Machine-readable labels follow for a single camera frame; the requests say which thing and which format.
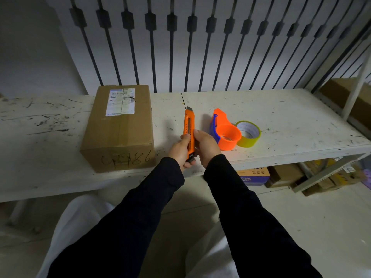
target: black jacket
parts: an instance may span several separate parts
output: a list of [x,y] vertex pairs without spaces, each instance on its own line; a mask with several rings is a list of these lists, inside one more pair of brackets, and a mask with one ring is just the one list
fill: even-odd
[[[321,277],[224,155],[210,161],[204,179],[240,277]],[[183,184],[178,163],[163,158],[113,211],[59,254],[48,277],[137,277],[161,211]]]

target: blue tape dispenser handle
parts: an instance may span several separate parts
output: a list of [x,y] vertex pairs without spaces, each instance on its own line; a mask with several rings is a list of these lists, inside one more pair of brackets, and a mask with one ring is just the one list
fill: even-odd
[[213,114],[213,120],[210,123],[210,135],[215,139],[216,143],[219,142],[220,136],[216,133],[216,117],[217,114]]

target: orange box cutter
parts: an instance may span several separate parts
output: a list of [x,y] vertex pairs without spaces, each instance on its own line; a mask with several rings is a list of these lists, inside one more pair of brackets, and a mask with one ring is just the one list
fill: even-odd
[[184,115],[184,130],[183,134],[190,134],[191,140],[188,144],[188,159],[187,162],[191,162],[194,159],[194,136],[193,136],[193,130],[194,130],[194,113],[191,107],[186,107],[185,109],[185,115]]

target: hand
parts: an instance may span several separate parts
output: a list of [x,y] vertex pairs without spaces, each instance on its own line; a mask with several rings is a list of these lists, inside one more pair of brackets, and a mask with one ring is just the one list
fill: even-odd
[[215,139],[208,133],[194,129],[193,135],[195,138],[196,154],[200,156],[201,165],[206,168],[210,160],[216,155],[221,154],[221,151]]
[[192,165],[196,163],[195,160],[192,160],[191,163],[186,162],[188,159],[188,143],[191,140],[191,135],[188,133],[186,135],[180,136],[181,140],[177,143],[174,143],[171,147],[168,157],[173,158],[175,161],[178,162],[179,167],[182,171],[186,168],[190,168]]

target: person's right hand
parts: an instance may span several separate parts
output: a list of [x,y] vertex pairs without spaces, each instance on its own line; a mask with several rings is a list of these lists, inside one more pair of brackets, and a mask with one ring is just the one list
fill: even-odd
[[196,153],[200,156],[201,165],[206,168],[210,160],[216,155],[221,154],[221,151],[215,139],[208,133],[194,129],[193,135],[195,138]]

